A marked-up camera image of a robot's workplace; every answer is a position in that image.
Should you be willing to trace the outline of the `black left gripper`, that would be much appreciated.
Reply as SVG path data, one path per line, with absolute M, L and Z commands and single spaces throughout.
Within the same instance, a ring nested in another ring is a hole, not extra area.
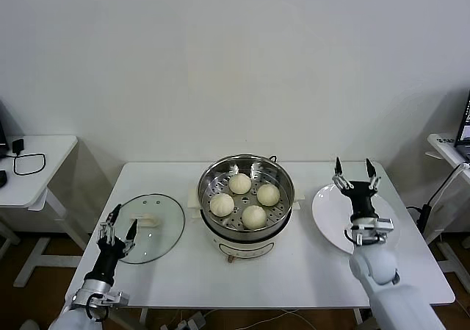
M 134 220 L 129 228 L 125 242 L 115 236 L 115 223 L 118 219 L 122 204 L 118 204 L 99 225 L 97 244 L 100 249 L 93 269 L 87 273 L 84 280 L 98 280 L 106 284 L 114 284 L 115 269 L 120 259 L 126 257 L 135 247 L 138 221 Z

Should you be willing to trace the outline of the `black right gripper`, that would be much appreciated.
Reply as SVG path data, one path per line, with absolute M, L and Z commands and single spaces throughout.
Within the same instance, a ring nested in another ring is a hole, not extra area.
M 377 175 L 375 166 L 369 158 L 366 158 L 366 171 L 369 183 L 363 181 L 348 181 L 341 166 L 341 160 L 336 158 L 333 183 L 341 191 L 341 194 L 348 197 L 352 205 L 351 220 L 359 218 L 378 218 L 375 208 L 372 205 L 371 197 L 378 191 L 381 178 Z

